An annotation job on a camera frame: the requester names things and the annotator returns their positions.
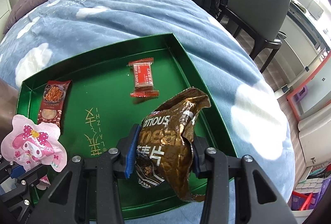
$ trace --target black backpack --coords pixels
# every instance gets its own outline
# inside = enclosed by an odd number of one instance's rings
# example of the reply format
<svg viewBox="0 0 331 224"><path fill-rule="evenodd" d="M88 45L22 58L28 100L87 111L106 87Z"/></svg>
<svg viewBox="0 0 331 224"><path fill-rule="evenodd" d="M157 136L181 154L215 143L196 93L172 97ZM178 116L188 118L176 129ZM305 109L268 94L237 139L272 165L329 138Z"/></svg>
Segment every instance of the black backpack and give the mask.
<svg viewBox="0 0 331 224"><path fill-rule="evenodd" d="M218 6L221 0L192 0L194 1L200 8L204 9L211 16L216 18L218 15Z"/></svg>

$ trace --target blue blanket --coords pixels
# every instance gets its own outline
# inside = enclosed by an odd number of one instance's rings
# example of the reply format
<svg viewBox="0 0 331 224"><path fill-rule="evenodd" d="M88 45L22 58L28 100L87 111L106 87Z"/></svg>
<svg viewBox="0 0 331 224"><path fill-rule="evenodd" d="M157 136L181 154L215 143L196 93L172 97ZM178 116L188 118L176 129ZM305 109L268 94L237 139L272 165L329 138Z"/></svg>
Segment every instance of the blue blanket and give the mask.
<svg viewBox="0 0 331 224"><path fill-rule="evenodd" d="M0 77L24 79L68 57L132 38L173 32L209 88L238 156L252 155L285 200L294 184L290 129L272 89L238 42L191 0L49 0L0 44ZM126 223L199 223L202 203ZM234 220L230 186L230 222Z"/></svg>

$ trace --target gray chair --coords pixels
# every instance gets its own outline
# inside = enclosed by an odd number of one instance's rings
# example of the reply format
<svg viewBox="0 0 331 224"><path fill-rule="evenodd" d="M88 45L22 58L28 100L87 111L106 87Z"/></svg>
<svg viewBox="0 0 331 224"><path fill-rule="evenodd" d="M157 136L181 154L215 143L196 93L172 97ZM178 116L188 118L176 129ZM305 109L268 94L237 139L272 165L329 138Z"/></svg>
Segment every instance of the gray chair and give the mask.
<svg viewBox="0 0 331 224"><path fill-rule="evenodd" d="M238 27L233 37L236 38L241 29L254 39L254 47L250 57L255 57L264 49L272 49L260 72L262 73L280 48L281 39L286 35L279 32L291 0L228 0L227 6L220 5L220 22L224 15L234 21Z"/></svg>

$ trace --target metal screw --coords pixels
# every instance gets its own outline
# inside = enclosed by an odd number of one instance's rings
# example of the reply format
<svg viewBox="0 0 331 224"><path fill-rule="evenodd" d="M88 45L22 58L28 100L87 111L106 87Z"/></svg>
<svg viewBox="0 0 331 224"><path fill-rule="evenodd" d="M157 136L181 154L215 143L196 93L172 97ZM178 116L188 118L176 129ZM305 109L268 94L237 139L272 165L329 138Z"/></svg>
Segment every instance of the metal screw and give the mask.
<svg viewBox="0 0 331 224"><path fill-rule="evenodd" d="M80 162L82 158L80 156L73 156L72 161L73 162Z"/></svg>
<svg viewBox="0 0 331 224"><path fill-rule="evenodd" d="M119 151L119 150L118 150L117 148L110 148L110 149L108 150L108 153L109 153L109 154L117 154L118 151Z"/></svg>
<svg viewBox="0 0 331 224"><path fill-rule="evenodd" d="M244 156L244 160L247 162L252 162L253 161L253 157L251 155L245 155Z"/></svg>
<svg viewBox="0 0 331 224"><path fill-rule="evenodd" d="M215 154L216 153L216 149L215 148L207 148L207 153L208 154Z"/></svg>

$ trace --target chair leg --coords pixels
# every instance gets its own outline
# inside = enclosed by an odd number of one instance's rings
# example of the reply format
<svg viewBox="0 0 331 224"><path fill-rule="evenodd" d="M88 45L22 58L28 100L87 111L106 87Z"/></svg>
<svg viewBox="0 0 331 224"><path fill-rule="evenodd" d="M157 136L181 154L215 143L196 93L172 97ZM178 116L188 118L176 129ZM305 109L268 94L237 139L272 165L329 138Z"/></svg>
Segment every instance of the chair leg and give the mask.
<svg viewBox="0 0 331 224"><path fill-rule="evenodd" d="M241 27L238 25L236 31L235 31L234 34L233 34L233 37L234 37L234 38L237 38L237 36L239 35L240 31L241 31Z"/></svg>
<svg viewBox="0 0 331 224"><path fill-rule="evenodd" d="M224 15L225 15L225 12L222 10L221 13L219 14L219 16L217 17L217 21L219 23L221 23L221 20L223 19Z"/></svg>
<svg viewBox="0 0 331 224"><path fill-rule="evenodd" d="M265 61L264 65L262 66L262 68L260 69L261 74L263 73L263 71L267 68L268 64L270 64L271 60L273 59L273 57L275 56L276 52L279 49L273 49L268 57L268 59Z"/></svg>
<svg viewBox="0 0 331 224"><path fill-rule="evenodd" d="M251 57L252 60L254 60L256 58L256 56L263 49L264 49L264 41L262 41L262 40L255 40L254 47L253 47L251 53L249 54L249 56Z"/></svg>

